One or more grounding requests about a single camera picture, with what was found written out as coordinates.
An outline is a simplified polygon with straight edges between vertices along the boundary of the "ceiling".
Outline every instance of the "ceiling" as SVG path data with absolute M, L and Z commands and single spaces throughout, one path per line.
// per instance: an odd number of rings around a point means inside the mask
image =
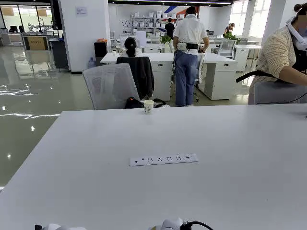
M 36 0 L 36 1 L 33 1 L 33 0 L 0 0 L 0 3 L 2 2 L 14 2 L 14 1 L 17 1 L 17 2 L 34 2 L 34 3 L 40 3 L 40 2 L 44 2 L 44 3 L 50 3 L 50 0 Z
M 167 6 L 227 6 L 235 0 L 108 0 L 114 4 L 167 5 Z

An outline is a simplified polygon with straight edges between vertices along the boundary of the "glossy floor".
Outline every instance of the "glossy floor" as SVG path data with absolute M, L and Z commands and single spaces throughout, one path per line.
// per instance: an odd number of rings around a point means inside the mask
M 210 101 L 198 92 L 195 105 L 246 104 L 249 85 L 250 80 L 237 84 L 229 101 Z M 60 73 L 49 51 L 0 47 L 0 187 L 62 111 L 89 109 L 93 107 L 82 75 Z

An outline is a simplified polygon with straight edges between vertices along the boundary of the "white shirt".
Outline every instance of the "white shirt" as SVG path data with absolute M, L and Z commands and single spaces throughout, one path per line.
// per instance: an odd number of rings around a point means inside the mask
M 208 37 L 205 26 L 197 21 L 194 14 L 188 14 L 178 22 L 174 36 L 179 38 L 179 42 L 191 44 L 199 44 L 203 38 Z M 198 55 L 198 50 L 190 49 L 186 53 Z
M 121 52 L 120 56 L 123 58 L 128 58 L 128 54 L 126 52 L 127 50 Z M 141 51 L 141 49 L 139 48 L 135 48 L 135 57 L 143 57 L 143 53 Z

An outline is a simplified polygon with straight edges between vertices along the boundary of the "black hair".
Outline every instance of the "black hair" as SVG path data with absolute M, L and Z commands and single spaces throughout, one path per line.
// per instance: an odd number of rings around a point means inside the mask
M 125 40 L 125 47 L 127 49 L 126 53 L 128 57 L 134 58 L 135 57 L 135 48 L 136 48 L 136 42 L 133 37 L 128 37 Z
M 307 12 L 307 2 L 304 4 L 297 4 L 294 6 L 294 11 L 297 12 L 294 21 L 298 19 L 299 16 L 306 16 Z
M 193 6 L 187 8 L 186 14 L 196 14 L 196 8 Z

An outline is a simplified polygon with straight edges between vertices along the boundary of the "white power strip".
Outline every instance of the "white power strip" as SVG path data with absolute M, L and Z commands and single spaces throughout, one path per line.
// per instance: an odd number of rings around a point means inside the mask
M 130 158 L 130 166 L 142 166 L 152 164 L 176 164 L 198 162 L 196 154 L 179 154 L 169 156 L 151 156 L 151 157 L 138 157 Z

